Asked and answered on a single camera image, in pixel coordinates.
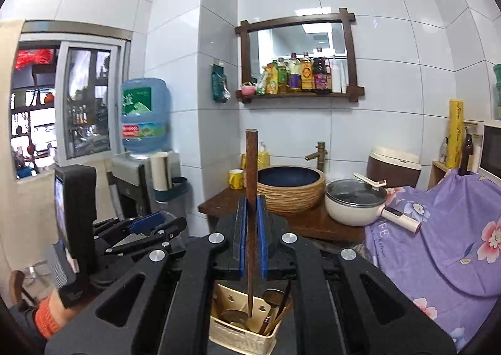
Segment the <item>left hand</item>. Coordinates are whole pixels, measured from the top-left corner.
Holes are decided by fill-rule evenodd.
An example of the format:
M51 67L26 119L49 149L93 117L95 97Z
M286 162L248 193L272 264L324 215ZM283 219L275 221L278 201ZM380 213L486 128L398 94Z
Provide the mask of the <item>left hand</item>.
M34 321L38 332L45 339L49 339L75 319L80 312L80 306L66 308L57 290L52 290L51 294L41 301L35 312Z

